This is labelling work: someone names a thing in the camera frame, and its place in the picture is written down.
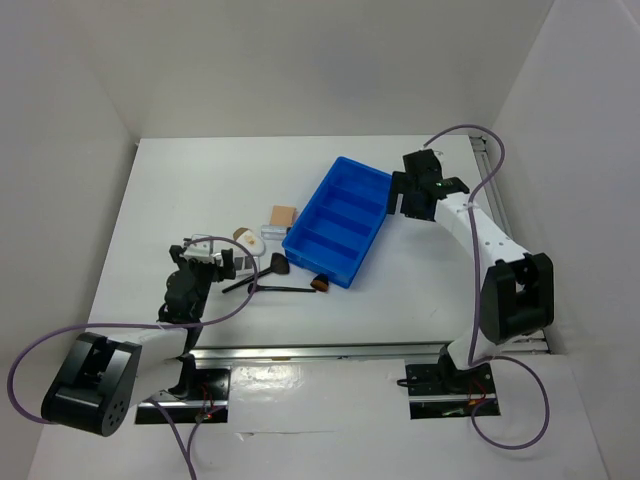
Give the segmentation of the white oval makeup sponge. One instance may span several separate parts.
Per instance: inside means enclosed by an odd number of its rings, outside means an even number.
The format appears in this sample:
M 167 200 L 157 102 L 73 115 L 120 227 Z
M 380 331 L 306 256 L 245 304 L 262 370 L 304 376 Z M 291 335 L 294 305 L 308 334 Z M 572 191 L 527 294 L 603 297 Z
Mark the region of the white oval makeup sponge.
M 246 248 L 252 256 L 260 257 L 266 251 L 266 246 L 261 236 L 251 229 L 238 228 L 233 233 L 233 240 Z

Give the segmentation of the thin black makeup brush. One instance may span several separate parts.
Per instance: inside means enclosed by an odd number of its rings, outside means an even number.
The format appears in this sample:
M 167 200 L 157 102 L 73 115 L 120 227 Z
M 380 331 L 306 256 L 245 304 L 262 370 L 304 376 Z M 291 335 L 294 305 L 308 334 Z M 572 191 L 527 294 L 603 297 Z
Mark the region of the thin black makeup brush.
M 257 292 L 316 293 L 317 290 L 314 288 L 259 285 L 259 284 L 251 283 L 247 287 L 247 292 L 248 293 L 257 293 Z

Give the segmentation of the black fan makeup brush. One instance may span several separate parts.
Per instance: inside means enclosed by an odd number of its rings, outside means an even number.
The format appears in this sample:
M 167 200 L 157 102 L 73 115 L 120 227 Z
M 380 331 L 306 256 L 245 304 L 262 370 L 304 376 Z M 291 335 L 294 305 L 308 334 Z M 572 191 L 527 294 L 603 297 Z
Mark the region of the black fan makeup brush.
M 277 275 L 287 275 L 290 272 L 289 261 L 285 255 L 281 253 L 273 253 L 270 259 L 270 265 L 261 270 L 258 273 L 258 277 L 262 278 L 269 274 L 277 274 Z M 227 288 L 222 290 L 223 294 L 229 293 L 233 290 L 236 290 L 242 286 L 248 285 L 253 282 L 253 278 L 245 278 Z

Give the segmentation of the short brown kabuki brush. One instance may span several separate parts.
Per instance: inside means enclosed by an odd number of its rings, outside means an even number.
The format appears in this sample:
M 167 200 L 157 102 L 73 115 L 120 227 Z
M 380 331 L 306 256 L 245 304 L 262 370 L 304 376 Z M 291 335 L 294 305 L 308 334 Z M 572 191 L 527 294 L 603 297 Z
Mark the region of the short brown kabuki brush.
M 326 274 L 318 274 L 310 283 L 310 286 L 321 293 L 326 293 L 329 290 L 329 279 Z

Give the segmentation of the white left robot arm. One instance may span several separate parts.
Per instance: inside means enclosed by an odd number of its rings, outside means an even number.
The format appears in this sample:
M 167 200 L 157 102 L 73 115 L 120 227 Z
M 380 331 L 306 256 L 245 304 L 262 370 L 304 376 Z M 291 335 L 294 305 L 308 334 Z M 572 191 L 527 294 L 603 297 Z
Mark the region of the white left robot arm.
M 54 424 L 102 437 L 116 432 L 130 407 L 164 389 L 176 399 L 196 390 L 190 350 L 213 283 L 236 277 L 231 248 L 216 253 L 211 241 L 173 245 L 177 270 L 166 281 L 155 329 L 79 334 L 41 404 Z

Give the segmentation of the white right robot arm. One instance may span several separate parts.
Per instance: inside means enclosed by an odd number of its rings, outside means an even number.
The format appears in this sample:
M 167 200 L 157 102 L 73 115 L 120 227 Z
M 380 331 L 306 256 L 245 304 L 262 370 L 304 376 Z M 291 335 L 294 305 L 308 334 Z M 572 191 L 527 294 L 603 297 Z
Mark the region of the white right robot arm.
M 445 391 L 459 392 L 504 344 L 553 323 L 553 263 L 510 239 L 459 178 L 444 177 L 433 150 L 406 154 L 403 164 L 392 174 L 387 212 L 394 213 L 401 198 L 401 214 L 440 225 L 474 261 L 472 326 L 441 349 L 432 378 Z

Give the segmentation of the beige square makeup sponge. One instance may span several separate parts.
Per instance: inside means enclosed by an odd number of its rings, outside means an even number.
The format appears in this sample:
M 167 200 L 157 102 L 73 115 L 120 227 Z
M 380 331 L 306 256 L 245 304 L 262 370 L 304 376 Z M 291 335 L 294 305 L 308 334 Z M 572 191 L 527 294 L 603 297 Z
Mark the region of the beige square makeup sponge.
M 295 207 L 274 205 L 269 224 L 272 226 L 291 227 L 296 219 Z

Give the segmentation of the hair pin card in plastic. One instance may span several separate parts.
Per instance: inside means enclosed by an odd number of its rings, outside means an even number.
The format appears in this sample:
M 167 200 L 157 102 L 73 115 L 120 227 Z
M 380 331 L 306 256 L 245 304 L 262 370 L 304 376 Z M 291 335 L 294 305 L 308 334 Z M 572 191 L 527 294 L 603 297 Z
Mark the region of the hair pin card in plastic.
M 245 277 L 254 274 L 253 265 L 256 265 L 258 270 L 261 270 L 260 256 L 245 256 L 242 252 L 233 252 L 233 265 L 235 270 L 235 277 Z

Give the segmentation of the blue divided plastic bin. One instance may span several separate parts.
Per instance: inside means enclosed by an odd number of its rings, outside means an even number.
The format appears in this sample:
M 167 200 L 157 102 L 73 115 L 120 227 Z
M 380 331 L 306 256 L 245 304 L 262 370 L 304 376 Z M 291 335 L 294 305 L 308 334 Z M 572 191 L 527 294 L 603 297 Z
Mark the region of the blue divided plastic bin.
M 392 176 L 339 157 L 282 241 L 288 260 L 349 288 L 387 215 Z

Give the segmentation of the front aluminium rail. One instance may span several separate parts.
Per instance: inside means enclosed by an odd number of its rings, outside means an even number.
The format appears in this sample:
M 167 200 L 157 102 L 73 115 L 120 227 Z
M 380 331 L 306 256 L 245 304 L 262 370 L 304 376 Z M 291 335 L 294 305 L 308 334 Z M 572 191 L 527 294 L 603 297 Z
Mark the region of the front aluminium rail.
M 192 354 L 197 360 L 218 362 L 285 362 L 316 360 L 407 359 L 439 356 L 442 343 L 373 343 L 302 345 L 276 347 L 196 348 Z

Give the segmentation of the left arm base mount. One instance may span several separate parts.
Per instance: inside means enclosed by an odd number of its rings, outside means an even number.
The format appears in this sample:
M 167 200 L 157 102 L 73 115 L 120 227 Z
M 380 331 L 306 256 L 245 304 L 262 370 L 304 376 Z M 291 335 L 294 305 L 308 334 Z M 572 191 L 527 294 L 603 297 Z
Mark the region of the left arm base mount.
M 176 396 L 168 391 L 160 391 L 153 399 L 178 425 L 193 425 L 199 421 L 205 424 L 226 423 L 230 379 L 231 370 L 228 367 L 197 370 L 188 393 Z

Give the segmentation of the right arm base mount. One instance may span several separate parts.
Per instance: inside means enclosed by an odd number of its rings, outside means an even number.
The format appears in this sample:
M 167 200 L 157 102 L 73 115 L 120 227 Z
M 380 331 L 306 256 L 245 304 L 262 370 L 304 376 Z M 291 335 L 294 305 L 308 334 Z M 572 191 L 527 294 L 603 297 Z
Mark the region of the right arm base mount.
M 500 416 L 491 368 L 488 365 L 445 378 L 436 364 L 408 364 L 405 377 L 396 381 L 409 397 L 412 420 Z

